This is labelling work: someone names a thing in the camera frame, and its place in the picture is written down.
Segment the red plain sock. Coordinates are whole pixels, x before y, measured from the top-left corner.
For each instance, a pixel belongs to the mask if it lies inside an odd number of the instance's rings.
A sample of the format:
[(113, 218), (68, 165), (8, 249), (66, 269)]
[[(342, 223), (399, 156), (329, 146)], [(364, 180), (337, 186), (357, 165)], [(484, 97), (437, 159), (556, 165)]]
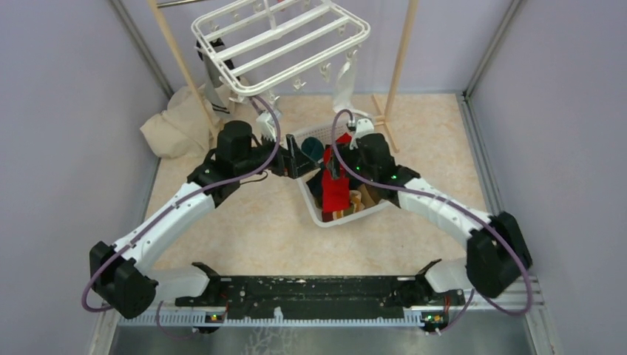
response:
[[(326, 148), (323, 162), (327, 165), (328, 148)], [(349, 206), (349, 178), (343, 177), (332, 180), (326, 169), (322, 176), (322, 211), (334, 212), (346, 209)]]

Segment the white plastic laundry basket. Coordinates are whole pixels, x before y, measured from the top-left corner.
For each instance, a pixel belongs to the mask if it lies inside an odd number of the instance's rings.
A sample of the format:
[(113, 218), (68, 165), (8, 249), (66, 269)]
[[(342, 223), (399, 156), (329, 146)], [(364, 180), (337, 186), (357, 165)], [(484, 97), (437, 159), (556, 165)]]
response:
[[(348, 132), (346, 122), (347, 121), (345, 119), (340, 119), (336, 125), (333, 125), (332, 122), (327, 122), (301, 128), (291, 134), (294, 136), (298, 147), (301, 147), (302, 142), (306, 138), (316, 138), (323, 146), (325, 146), (330, 144), (333, 140), (331, 137), (332, 128), (335, 128), (335, 138), (339, 138)], [(296, 182), (313, 222), (319, 227), (328, 228), (332, 226), (339, 226), (368, 215), (375, 214), (392, 206), (389, 201), (381, 200), (379, 203), (375, 203), (374, 205), (367, 207), (365, 205), (365, 202), (369, 201), (367, 190), (365, 190), (364, 194), (358, 190), (351, 190), (349, 193), (349, 206), (347, 209), (326, 212), (322, 208), (318, 207), (317, 199), (311, 194), (311, 190), (308, 187), (308, 180), (306, 180), (306, 177), (312, 178), (313, 176), (314, 175), (311, 174), (305, 175), (304, 177), (296, 179)]]

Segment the white plastic sock hanger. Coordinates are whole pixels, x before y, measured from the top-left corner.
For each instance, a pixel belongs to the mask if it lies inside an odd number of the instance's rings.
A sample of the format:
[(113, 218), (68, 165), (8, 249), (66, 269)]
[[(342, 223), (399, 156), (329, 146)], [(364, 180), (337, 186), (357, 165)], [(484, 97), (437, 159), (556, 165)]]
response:
[(299, 90), (311, 69), (327, 81), (331, 59), (354, 56), (371, 26), (334, 1), (233, 1), (197, 17), (191, 32), (222, 83), (250, 97), (286, 81)]

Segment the white grey sock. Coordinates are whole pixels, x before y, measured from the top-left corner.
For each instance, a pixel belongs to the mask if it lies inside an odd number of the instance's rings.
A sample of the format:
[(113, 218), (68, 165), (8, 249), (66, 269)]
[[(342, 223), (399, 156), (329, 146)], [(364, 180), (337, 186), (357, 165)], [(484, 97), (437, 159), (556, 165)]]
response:
[(205, 98), (219, 117), (230, 119), (231, 110), (228, 108), (230, 89), (222, 83), (220, 72), (207, 56), (203, 56), (203, 65), (206, 71)]

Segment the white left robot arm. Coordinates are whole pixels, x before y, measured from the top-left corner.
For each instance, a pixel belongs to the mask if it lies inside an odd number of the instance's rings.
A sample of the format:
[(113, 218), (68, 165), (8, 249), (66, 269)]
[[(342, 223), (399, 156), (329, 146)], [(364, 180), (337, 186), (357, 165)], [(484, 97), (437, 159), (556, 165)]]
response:
[(204, 306), (216, 304), (222, 287), (201, 267), (154, 271), (152, 266), (189, 227), (236, 192), (242, 179), (265, 170), (298, 179), (318, 169), (319, 163), (291, 134), (283, 141), (257, 139), (250, 124), (228, 122), (217, 135), (216, 147), (167, 204), (115, 243), (100, 241), (91, 248), (88, 290), (128, 320), (168, 299), (194, 297)]

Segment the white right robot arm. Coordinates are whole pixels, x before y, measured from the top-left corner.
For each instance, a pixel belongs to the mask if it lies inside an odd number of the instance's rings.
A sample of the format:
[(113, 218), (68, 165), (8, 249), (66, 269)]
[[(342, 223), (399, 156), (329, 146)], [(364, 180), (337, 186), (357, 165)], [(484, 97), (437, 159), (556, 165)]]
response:
[(415, 170), (397, 164), (383, 135), (368, 134), (356, 147), (333, 144), (328, 168), (333, 177), (350, 175), (381, 199), (426, 218), (464, 248), (465, 257), (435, 261), (422, 270), (416, 294), (424, 304), (435, 305), (446, 291), (457, 289), (496, 298), (518, 278), (529, 279), (532, 257), (512, 214), (483, 212), (440, 192)]

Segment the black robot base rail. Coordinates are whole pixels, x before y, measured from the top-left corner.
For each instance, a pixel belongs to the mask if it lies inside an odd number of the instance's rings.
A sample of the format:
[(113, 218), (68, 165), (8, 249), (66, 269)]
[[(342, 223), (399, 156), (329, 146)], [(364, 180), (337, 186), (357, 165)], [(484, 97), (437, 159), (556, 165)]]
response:
[(542, 303), (538, 282), (513, 283), (499, 298), (477, 291), (437, 294), (416, 276), (210, 278), (198, 297), (181, 297), (144, 313), (150, 323), (218, 327), (390, 327), (436, 332), (461, 312), (522, 311)]

